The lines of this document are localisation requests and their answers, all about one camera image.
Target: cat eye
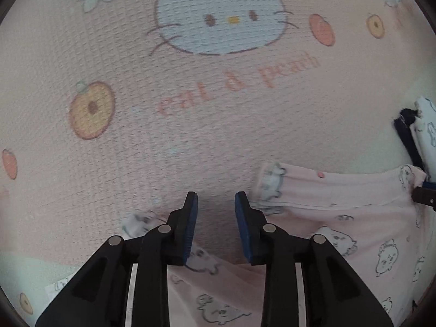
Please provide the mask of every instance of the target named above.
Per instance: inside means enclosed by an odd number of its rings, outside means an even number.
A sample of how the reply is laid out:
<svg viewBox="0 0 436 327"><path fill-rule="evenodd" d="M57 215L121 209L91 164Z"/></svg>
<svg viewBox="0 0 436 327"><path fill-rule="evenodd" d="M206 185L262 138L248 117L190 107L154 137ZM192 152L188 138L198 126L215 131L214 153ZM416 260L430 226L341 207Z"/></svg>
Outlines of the cat eye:
<svg viewBox="0 0 436 327"><path fill-rule="evenodd" d="M209 27L215 26L215 17L213 15L204 16L204 21Z"/></svg>
<svg viewBox="0 0 436 327"><path fill-rule="evenodd" d="M254 10L250 10L249 17L252 21L257 21L257 19L258 19L257 13Z"/></svg>

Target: peach illustration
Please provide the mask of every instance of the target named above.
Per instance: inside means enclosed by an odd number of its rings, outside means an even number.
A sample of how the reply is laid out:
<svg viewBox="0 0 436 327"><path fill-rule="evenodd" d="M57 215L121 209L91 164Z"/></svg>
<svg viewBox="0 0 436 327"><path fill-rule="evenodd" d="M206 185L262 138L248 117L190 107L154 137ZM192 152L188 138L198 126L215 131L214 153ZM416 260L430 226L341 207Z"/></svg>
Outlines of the peach illustration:
<svg viewBox="0 0 436 327"><path fill-rule="evenodd" d="M384 37L384 26L382 19L377 15L372 15L366 20L366 26L373 37L380 39Z"/></svg>
<svg viewBox="0 0 436 327"><path fill-rule="evenodd" d="M9 150L3 150L2 153L3 167L10 179L14 180L17 177L18 165L17 158Z"/></svg>
<svg viewBox="0 0 436 327"><path fill-rule="evenodd" d="M331 47L334 42L334 32L331 25L320 15L313 14L309 17L310 30L318 42L327 47Z"/></svg>
<svg viewBox="0 0 436 327"><path fill-rule="evenodd" d="M29 299L25 293L20 294L20 306L29 315L33 315L32 306L30 305Z"/></svg>
<svg viewBox="0 0 436 327"><path fill-rule="evenodd" d="M79 138L90 140L99 137L108 128L115 111L115 97L104 82L86 86L77 84L79 94L71 102L69 122Z"/></svg>

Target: cat whiskers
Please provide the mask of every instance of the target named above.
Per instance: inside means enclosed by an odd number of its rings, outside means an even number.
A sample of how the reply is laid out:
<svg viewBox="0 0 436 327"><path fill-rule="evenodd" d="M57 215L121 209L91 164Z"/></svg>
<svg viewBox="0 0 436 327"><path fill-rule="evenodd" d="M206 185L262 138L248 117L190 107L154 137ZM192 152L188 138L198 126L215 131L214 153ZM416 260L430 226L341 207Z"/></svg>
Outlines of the cat whiskers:
<svg viewBox="0 0 436 327"><path fill-rule="evenodd" d="M291 25L291 26L293 26L293 27L299 29L299 27L297 27L295 24L293 24L293 23L291 23L291 22L288 22L288 21L277 21L277 23L285 23L285 24L289 24L289 25Z"/></svg>
<svg viewBox="0 0 436 327"><path fill-rule="evenodd" d="M170 41L172 41L173 39L178 38L178 37L181 37L181 36L174 36L174 37L168 38L168 39L164 40L163 42L159 43L158 45L156 45L153 48L153 50L151 51L150 54L148 54L148 56L152 56L157 49L162 47L162 45L165 45L165 44L169 43Z"/></svg>
<svg viewBox="0 0 436 327"><path fill-rule="evenodd" d="M180 23L163 24L162 26L157 26L157 27L150 29L147 33L145 33L145 36L148 36L150 33L154 32L156 30L159 30L161 28L172 27L172 26L181 26L181 24Z"/></svg>

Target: pink garment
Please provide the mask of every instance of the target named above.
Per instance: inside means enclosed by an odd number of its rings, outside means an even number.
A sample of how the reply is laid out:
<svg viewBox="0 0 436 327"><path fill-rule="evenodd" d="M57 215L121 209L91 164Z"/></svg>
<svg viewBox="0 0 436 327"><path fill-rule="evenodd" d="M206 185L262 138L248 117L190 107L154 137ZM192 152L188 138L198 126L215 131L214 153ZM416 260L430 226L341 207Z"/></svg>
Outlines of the pink garment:
<svg viewBox="0 0 436 327"><path fill-rule="evenodd" d="M425 176L408 165L343 175L273 162L263 166L250 202L291 235L324 235L398 326L421 297L416 282L433 279L420 275L432 239L430 208L410 196ZM187 268L169 268L171 318L177 325L259 326L263 289L264 267L232 265L194 245ZM300 312L304 320L302 306Z"/></svg>

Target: cat nose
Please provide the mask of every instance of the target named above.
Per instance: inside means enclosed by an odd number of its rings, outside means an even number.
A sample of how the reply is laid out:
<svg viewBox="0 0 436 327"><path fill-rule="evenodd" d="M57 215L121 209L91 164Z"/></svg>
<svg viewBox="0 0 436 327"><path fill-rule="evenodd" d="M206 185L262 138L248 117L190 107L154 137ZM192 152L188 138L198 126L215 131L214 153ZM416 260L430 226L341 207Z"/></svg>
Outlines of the cat nose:
<svg viewBox="0 0 436 327"><path fill-rule="evenodd" d="M227 17L227 23L229 23L229 24L239 23L239 17L238 16L229 16L229 17Z"/></svg>

